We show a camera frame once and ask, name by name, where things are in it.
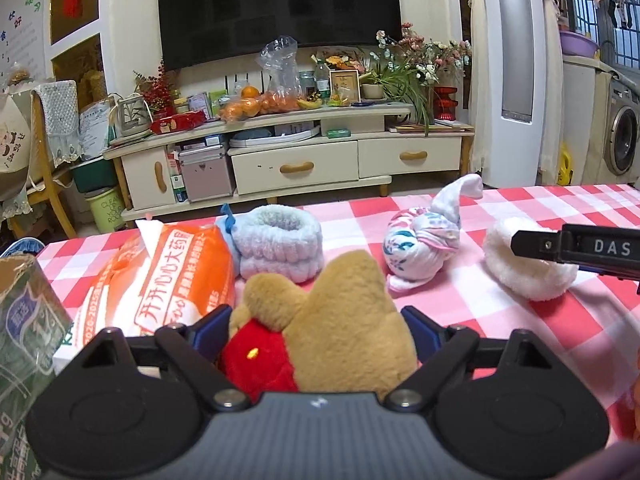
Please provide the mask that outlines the green milk cardboard box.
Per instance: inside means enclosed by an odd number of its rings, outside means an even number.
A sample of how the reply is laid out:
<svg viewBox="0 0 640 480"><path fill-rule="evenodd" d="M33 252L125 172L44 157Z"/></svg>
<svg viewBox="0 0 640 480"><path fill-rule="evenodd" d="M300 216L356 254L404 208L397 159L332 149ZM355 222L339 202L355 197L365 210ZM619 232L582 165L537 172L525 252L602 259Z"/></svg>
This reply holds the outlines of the green milk cardboard box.
<svg viewBox="0 0 640 480"><path fill-rule="evenodd" d="M32 255L1 260L1 477L40 476L24 418L54 378L72 320Z"/></svg>

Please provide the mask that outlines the white floral rolled sock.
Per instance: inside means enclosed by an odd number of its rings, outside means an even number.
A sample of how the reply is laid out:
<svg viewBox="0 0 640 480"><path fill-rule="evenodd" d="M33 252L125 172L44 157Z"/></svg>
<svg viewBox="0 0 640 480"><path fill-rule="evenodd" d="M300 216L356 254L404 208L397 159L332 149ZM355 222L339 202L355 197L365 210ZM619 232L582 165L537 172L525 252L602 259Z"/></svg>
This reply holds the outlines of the white floral rolled sock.
<svg viewBox="0 0 640 480"><path fill-rule="evenodd" d="M383 240L383 257L390 270L387 288L408 294L442 270L460 247L460 202L483 197L479 174L466 174L442 188L426 207L399 211L390 220Z"/></svg>

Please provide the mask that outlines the brown bear plush red shirt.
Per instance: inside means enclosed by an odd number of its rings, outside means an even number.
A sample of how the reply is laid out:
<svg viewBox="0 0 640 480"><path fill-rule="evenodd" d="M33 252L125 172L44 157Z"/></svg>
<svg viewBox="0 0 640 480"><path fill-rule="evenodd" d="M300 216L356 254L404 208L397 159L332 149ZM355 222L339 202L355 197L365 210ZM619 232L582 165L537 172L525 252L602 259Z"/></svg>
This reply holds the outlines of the brown bear plush red shirt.
<svg viewBox="0 0 640 480"><path fill-rule="evenodd" d="M218 364L252 401L266 392L384 398L419 359L378 262L354 250L331 260L311 289L280 274L252 276Z"/></svg>

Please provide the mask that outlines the wall poster with blue strips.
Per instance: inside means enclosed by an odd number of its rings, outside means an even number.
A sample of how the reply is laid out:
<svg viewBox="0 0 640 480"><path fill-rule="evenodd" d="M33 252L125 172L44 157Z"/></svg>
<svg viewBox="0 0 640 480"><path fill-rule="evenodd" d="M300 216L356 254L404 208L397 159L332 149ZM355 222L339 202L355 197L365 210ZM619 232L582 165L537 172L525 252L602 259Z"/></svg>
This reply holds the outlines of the wall poster with blue strips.
<svg viewBox="0 0 640 480"><path fill-rule="evenodd" d="M1 87L20 66L32 79L46 74L43 36L44 0L1 0Z"/></svg>

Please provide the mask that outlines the white standing air conditioner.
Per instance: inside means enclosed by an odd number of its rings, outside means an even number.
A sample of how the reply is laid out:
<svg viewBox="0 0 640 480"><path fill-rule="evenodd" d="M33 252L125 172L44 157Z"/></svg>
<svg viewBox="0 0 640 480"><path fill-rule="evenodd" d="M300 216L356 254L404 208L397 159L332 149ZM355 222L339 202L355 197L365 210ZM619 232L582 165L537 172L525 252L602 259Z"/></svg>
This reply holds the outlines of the white standing air conditioner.
<svg viewBox="0 0 640 480"><path fill-rule="evenodd" d="M536 183L547 93L547 34L544 0L476 0L472 14L484 18L474 44L486 51L473 56L484 70L477 81L475 126L477 165L491 188Z"/></svg>

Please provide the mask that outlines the clear plastic bag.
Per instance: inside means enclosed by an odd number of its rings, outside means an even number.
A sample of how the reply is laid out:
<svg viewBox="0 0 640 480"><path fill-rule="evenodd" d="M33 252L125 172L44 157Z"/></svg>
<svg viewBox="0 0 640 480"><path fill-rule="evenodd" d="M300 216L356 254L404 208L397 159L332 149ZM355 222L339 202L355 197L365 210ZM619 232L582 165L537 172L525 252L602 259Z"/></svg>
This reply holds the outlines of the clear plastic bag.
<svg viewBox="0 0 640 480"><path fill-rule="evenodd" d="M267 90L277 96L298 98L300 86L297 66L297 41L291 36L279 36L258 54L258 65L268 75Z"/></svg>

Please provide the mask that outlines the white fluffy headband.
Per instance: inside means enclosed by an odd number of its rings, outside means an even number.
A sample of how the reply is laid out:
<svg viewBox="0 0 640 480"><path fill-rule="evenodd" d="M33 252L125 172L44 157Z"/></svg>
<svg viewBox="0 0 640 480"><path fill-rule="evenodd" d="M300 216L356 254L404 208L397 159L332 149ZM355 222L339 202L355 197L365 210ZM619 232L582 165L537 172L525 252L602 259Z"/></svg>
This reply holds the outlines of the white fluffy headband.
<svg viewBox="0 0 640 480"><path fill-rule="evenodd" d="M484 239L485 263L491 275L512 292L533 301L562 296L576 280L578 266L518 257L511 249L519 230L550 232L524 217L497 220Z"/></svg>

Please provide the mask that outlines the canvas tote bag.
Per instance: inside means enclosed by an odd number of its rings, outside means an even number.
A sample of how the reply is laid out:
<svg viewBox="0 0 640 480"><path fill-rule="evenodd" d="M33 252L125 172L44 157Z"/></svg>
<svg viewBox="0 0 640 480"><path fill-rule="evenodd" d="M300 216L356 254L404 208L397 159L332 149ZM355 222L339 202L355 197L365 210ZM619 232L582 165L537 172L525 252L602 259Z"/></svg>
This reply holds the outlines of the canvas tote bag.
<svg viewBox="0 0 640 480"><path fill-rule="evenodd" d="M1 96L1 200L13 200L29 175L32 128L29 91Z"/></svg>

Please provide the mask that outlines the silver washing machine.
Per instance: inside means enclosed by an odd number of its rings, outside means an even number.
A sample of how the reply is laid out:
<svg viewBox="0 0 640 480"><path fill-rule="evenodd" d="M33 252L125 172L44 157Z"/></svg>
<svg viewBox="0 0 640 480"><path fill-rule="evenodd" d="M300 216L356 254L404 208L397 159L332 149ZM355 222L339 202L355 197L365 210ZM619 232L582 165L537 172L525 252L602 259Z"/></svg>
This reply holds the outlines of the silver washing machine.
<svg viewBox="0 0 640 480"><path fill-rule="evenodd" d="M632 183L639 177L639 95L620 77L612 78L608 94L603 159L618 183Z"/></svg>

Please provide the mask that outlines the red berry bouquet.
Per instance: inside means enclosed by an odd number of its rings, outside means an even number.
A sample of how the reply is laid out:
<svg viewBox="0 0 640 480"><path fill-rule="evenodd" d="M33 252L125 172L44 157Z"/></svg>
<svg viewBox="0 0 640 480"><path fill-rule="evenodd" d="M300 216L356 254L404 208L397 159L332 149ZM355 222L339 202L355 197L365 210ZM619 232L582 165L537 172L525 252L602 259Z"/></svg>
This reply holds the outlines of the red berry bouquet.
<svg viewBox="0 0 640 480"><path fill-rule="evenodd" d="M153 117L167 117L175 114L175 99L177 90L177 73L174 70L166 70L164 62L157 67L157 74L146 76L134 72L134 85L136 92L140 93L149 105Z"/></svg>

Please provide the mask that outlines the blue fluffy headband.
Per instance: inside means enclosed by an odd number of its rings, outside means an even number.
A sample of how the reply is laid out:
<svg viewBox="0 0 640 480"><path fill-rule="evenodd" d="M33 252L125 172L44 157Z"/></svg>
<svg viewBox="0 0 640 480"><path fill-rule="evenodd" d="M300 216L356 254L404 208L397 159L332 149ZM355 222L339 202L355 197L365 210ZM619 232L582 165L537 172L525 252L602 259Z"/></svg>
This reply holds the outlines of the blue fluffy headband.
<svg viewBox="0 0 640 480"><path fill-rule="evenodd" d="M320 222L303 209L266 205L234 214L224 204L215 226L231 252L234 274L244 280L275 273L302 284L323 268Z"/></svg>

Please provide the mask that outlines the black flat television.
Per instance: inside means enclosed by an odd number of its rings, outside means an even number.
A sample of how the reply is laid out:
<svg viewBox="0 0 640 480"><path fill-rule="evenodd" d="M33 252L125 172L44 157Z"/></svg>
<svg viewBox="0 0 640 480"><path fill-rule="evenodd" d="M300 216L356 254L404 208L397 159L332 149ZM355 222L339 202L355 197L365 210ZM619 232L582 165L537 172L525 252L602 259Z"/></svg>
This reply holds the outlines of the black flat television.
<svg viewBox="0 0 640 480"><path fill-rule="evenodd" d="M167 68L253 54L280 36L305 48L373 44L400 33L399 0L158 0Z"/></svg>

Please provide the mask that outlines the pile of oranges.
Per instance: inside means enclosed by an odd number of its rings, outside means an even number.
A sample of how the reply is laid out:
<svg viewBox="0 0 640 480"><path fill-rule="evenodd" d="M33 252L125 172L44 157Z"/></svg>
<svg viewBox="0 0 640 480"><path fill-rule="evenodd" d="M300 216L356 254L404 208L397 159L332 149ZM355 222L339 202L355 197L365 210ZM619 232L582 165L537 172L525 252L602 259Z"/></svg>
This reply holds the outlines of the pile of oranges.
<svg viewBox="0 0 640 480"><path fill-rule="evenodd" d="M259 115L271 115L299 110L296 94L282 91L260 93L253 86L246 86L220 106L220 118L224 122L240 122Z"/></svg>

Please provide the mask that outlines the red lantern ornament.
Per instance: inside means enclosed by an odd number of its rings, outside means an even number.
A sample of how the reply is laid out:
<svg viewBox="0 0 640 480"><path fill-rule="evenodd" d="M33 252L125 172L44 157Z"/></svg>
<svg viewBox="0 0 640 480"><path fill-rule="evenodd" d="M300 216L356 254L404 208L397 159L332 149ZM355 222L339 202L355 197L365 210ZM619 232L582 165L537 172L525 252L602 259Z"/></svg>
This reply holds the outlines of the red lantern ornament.
<svg viewBox="0 0 640 480"><path fill-rule="evenodd" d="M457 88L450 86L436 86L434 88L433 114L437 120L456 120L458 101L456 100Z"/></svg>

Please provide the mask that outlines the wooden dining chair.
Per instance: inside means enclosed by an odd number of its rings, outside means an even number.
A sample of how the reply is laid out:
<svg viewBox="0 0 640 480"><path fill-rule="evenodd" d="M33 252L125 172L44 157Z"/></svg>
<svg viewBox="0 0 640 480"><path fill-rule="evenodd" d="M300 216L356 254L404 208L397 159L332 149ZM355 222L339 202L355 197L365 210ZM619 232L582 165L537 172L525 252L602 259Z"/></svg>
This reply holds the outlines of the wooden dining chair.
<svg viewBox="0 0 640 480"><path fill-rule="evenodd" d="M79 140L79 112L76 82L72 80L46 81L25 84L20 91L32 97L30 128L29 175L21 192L13 200L1 201L1 219L9 223L13 233L22 237L25 231L16 218L31 214L38 204L50 205L62 231L69 238L76 235L63 205L61 193L70 186L72 176L68 166L81 159Z"/></svg>

